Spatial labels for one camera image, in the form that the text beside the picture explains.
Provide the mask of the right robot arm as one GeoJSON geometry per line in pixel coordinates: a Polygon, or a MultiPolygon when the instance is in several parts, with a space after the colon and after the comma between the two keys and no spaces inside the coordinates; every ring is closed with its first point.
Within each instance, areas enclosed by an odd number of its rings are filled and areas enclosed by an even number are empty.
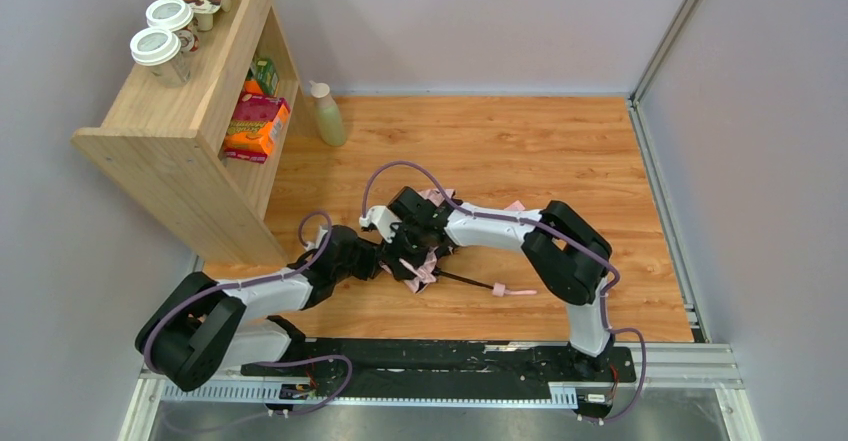
{"type": "Polygon", "coordinates": [[[463,202],[450,192],[405,187],[388,205],[369,208],[360,225],[379,232],[383,269],[413,292],[434,283],[439,259],[459,247],[523,254],[566,306],[568,352],[577,377],[590,380],[608,369],[614,337],[604,324],[600,297],[612,247],[567,204],[496,210],[463,202]]]}

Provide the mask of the pink folding umbrella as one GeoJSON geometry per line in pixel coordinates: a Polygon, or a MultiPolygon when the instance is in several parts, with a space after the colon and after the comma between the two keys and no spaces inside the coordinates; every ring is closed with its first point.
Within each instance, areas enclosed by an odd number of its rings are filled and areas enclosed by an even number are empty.
{"type": "MultiPolygon", "coordinates": [[[[441,193],[435,188],[421,190],[418,191],[417,194],[421,195],[425,200],[434,203],[445,200],[445,197],[442,196],[441,193]]],[[[516,200],[510,205],[508,205],[505,209],[507,211],[519,211],[524,210],[524,208],[525,205],[520,200],[516,200]]],[[[413,293],[417,294],[422,290],[426,289],[426,287],[428,287],[429,285],[435,283],[441,276],[471,286],[483,288],[485,290],[490,291],[491,294],[496,297],[537,295],[537,291],[533,289],[511,290],[502,283],[495,283],[494,285],[490,285],[467,277],[445,272],[437,267],[437,259],[438,258],[435,254],[435,250],[431,250],[430,253],[427,254],[427,256],[425,257],[425,261],[419,267],[414,267],[406,260],[401,259],[401,266],[407,269],[413,275],[413,278],[411,280],[403,280],[403,283],[405,283],[413,293]]]]}

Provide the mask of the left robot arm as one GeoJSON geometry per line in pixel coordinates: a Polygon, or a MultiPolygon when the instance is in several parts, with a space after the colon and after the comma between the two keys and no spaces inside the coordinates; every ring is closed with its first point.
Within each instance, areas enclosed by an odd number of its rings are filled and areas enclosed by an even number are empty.
{"type": "Polygon", "coordinates": [[[150,370],[185,392],[223,368],[280,361],[305,338],[282,313],[318,305],[348,278],[374,277],[380,251],[334,225],[316,248],[272,274],[216,280],[192,272],[143,325],[135,347],[150,370]]]}

